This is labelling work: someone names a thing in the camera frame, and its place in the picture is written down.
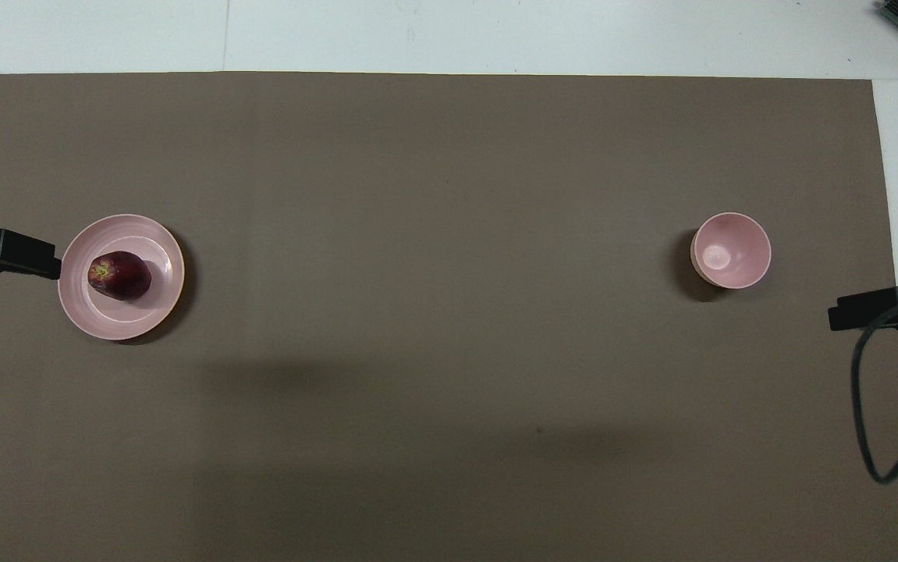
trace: cable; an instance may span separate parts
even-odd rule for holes
[[[865,344],[868,343],[872,334],[897,315],[898,305],[880,314],[876,320],[872,320],[865,327],[861,337],[858,338],[858,343],[855,344],[854,352],[851,354],[851,405],[854,408],[854,430],[858,434],[858,448],[861,450],[861,458],[865,461],[865,468],[868,470],[872,480],[879,484],[889,484],[898,478],[898,460],[885,475],[879,474],[875,470],[875,461],[872,460],[872,452],[868,448],[868,438],[865,436],[865,420],[861,413],[861,384],[859,380],[861,355],[865,350]]]

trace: pink bowl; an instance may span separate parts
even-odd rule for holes
[[[751,217],[719,213],[705,221],[691,239],[691,264],[713,285],[743,289],[767,273],[771,242]]]

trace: plum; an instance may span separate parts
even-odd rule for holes
[[[88,284],[107,297],[133,300],[150,288],[150,270],[136,254],[110,252],[91,260]]]

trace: white floor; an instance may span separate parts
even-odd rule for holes
[[[873,79],[898,281],[898,30],[872,0],[0,0],[0,73],[213,70]]]

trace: brown mat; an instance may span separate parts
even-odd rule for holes
[[[188,252],[145,345],[0,275],[0,560],[898,558],[826,323],[894,282],[869,82],[0,76],[0,227],[120,212]]]

